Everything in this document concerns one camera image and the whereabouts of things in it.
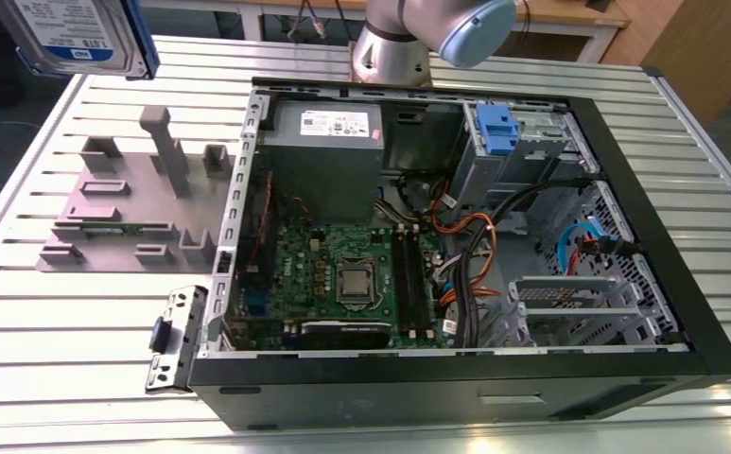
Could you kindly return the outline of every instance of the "ram slot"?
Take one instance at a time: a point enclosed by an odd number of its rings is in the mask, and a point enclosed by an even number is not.
[[[431,328],[430,302],[425,291],[425,262],[422,260],[418,234],[409,235],[406,241],[407,281],[413,296],[413,325],[419,337]]]
[[[399,315],[399,330],[407,333],[411,330],[411,293],[407,282],[407,261],[405,258],[405,232],[395,231],[390,238],[390,255],[393,257],[393,282],[395,283],[397,312]]]

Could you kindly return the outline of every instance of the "aluminum slotted table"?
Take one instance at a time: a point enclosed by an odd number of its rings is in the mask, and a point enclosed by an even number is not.
[[[0,446],[85,451],[731,452],[731,382],[613,418],[559,425],[233,434],[193,395],[143,394],[155,317],[203,275],[34,271],[83,162],[87,135],[154,151],[138,126],[169,106],[186,152],[238,147],[250,78],[349,79],[343,47],[157,37],[158,79],[74,77],[0,194]],[[731,339],[731,166],[670,86],[641,68],[493,59],[437,86],[593,97]]]

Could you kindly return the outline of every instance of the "hard drive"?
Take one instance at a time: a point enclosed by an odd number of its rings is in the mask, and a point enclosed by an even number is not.
[[[137,0],[0,0],[0,20],[34,74],[154,78],[159,60]]]

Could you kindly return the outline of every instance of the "green motherboard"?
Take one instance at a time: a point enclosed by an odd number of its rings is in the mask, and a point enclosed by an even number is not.
[[[423,288],[415,294],[422,301],[422,317],[435,320],[433,286],[426,278],[433,257],[439,252],[435,233],[419,232],[415,252],[418,279]],[[402,325],[402,290],[394,273],[395,231],[367,227],[281,227],[275,247],[274,284],[269,294],[243,296],[250,316],[246,335],[237,346],[259,350],[290,349],[279,330],[291,323],[330,320],[390,324],[387,348],[435,348],[442,346],[439,326],[409,330]],[[237,327],[241,321],[231,321]]]

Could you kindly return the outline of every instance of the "blue hard drive label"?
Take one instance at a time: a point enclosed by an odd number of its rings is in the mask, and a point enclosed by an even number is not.
[[[106,61],[113,43],[91,0],[14,0],[39,43],[57,57]]]

